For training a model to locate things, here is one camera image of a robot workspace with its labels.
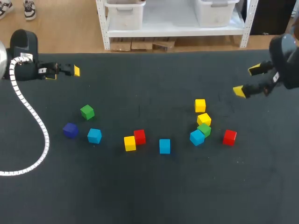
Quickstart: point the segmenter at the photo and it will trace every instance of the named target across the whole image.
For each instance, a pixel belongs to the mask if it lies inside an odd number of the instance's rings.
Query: sneaker
[[[6,14],[10,13],[14,9],[14,6],[11,2],[4,3],[0,1],[0,20],[3,19]]]
[[[24,3],[25,19],[34,20],[36,18],[36,6],[33,1],[26,0]]]

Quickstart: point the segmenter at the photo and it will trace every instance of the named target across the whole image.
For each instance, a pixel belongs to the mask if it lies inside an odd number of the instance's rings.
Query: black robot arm
[[[250,98],[264,93],[268,96],[279,84],[287,89],[299,87],[299,48],[290,34],[275,37],[270,42],[271,61],[262,62],[249,68],[249,73],[263,75],[257,84],[246,84],[234,87],[237,96]]]
[[[13,58],[27,57],[30,62],[15,68],[17,81],[34,79],[56,79],[59,72],[68,76],[80,76],[80,69],[74,64],[61,64],[57,62],[43,63],[39,61],[37,36],[29,31],[19,29],[15,31],[10,39],[10,47],[6,49],[5,68],[2,65],[0,71],[5,79],[9,79],[9,65]]]

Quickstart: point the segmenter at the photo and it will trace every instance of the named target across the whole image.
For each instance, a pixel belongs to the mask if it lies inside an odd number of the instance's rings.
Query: plastic bin
[[[229,24],[239,0],[195,0],[200,27],[225,27]]]
[[[145,1],[140,0],[107,0],[110,24],[116,30],[137,30],[142,27]]]

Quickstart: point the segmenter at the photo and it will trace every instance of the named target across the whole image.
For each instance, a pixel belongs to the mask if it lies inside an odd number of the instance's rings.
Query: yellow cube
[[[207,113],[198,115],[198,117],[197,117],[198,125],[206,124],[206,125],[210,126],[211,122],[212,122],[212,119],[210,118],[210,116]]]
[[[125,141],[125,148],[127,152],[136,150],[136,143],[135,143],[134,136],[124,137],[123,139]]]
[[[204,99],[195,100],[195,112],[206,112],[206,101]]]

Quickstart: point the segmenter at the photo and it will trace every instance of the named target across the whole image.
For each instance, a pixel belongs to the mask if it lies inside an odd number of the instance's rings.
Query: cyan cube
[[[90,143],[99,144],[102,138],[101,130],[91,128],[87,138]]]
[[[190,134],[190,141],[195,145],[199,146],[205,141],[205,135],[200,131],[196,130]]]
[[[160,139],[160,154],[170,154],[170,139]]]

